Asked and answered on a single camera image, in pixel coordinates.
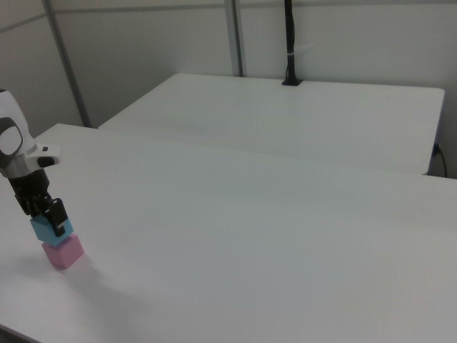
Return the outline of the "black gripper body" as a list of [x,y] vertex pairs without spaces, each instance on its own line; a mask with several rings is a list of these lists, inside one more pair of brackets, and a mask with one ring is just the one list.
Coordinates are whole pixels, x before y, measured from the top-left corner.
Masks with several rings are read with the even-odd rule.
[[24,176],[9,179],[15,195],[29,197],[34,201],[34,217],[43,214],[44,200],[50,198],[48,193],[49,179],[43,169]]

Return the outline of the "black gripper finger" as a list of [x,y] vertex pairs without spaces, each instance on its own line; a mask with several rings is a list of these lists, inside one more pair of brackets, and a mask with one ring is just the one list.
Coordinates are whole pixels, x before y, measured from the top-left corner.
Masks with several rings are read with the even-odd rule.
[[15,195],[17,202],[24,211],[25,215],[30,217],[34,216],[34,201],[29,197],[20,197],[18,194]]
[[57,237],[65,234],[64,222],[67,220],[67,213],[60,198],[45,198],[43,215],[50,222]]

